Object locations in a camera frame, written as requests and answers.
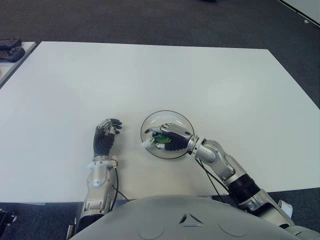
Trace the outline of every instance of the white table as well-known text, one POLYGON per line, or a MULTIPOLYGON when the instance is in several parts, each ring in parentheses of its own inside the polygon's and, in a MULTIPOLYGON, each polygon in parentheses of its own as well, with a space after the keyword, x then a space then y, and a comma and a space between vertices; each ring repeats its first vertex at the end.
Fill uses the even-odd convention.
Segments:
POLYGON ((21 47, 25 50, 25 54, 17 62, 0 62, 0 85, 19 66, 19 64, 28 57, 32 49, 36 47, 36 43, 34 41, 23 42, 21 47))
POLYGON ((0 202, 83 201, 106 117, 123 121, 111 154, 128 198, 215 194, 190 157, 142 148, 159 110, 186 116, 266 191, 320 186, 320 111, 265 49, 42 42, 0 103, 0 202))

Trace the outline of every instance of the clear glass bowl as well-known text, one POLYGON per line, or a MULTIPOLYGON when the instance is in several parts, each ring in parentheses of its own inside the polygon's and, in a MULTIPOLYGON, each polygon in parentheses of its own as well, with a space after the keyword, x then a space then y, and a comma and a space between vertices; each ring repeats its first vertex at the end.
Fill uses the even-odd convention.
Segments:
MULTIPOLYGON (((145 142, 152 138, 152 132, 145 133, 145 131, 151 127, 158 127, 163 124, 174 123, 177 124, 185 129, 192 135, 195 134, 194 128, 192 127, 191 123, 187 118, 185 118, 180 113, 175 111, 157 111, 150 116, 148 116, 142 126, 141 126, 141 141, 145 142)), ((187 153, 187 149, 176 150, 176 151, 168 151, 164 149, 159 149, 156 147, 155 144, 152 144, 145 149, 148 150, 149 153, 152 155, 161 158, 161 159, 176 159, 179 158, 187 153)))

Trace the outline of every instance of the robotic hand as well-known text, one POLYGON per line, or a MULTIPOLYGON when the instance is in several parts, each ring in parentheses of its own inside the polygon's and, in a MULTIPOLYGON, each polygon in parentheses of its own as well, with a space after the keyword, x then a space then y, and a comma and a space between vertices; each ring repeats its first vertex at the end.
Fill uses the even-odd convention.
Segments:
POLYGON ((115 135, 120 133, 118 130, 122 128, 121 125, 122 122, 118 119, 107 118, 95 128, 94 158, 89 164, 91 173, 87 178, 88 193, 83 203, 77 232, 107 214, 115 205, 118 191, 115 192, 114 183, 116 177, 116 189, 118 189, 118 162, 114 158, 109 159, 109 153, 114 144, 115 135))
POLYGON ((95 128, 93 139, 93 152, 94 157, 108 156, 110 149, 115 141, 115 135, 119 134, 119 129, 122 122, 118 119, 105 119, 95 128))
MULTIPOLYGON (((153 137, 169 138, 167 143, 156 143, 157 148, 167 151, 187 149, 196 161, 201 160, 209 165, 222 180, 231 197, 237 201, 240 209, 287 229, 289 232, 297 232, 296 228, 303 228, 295 226, 290 217, 263 189, 256 185, 240 164, 227 154, 218 142, 191 135, 186 129, 175 123, 151 127, 146 130, 146 133, 150 131, 153 137)), ((308 233, 312 235, 316 232, 309 230, 308 233)))

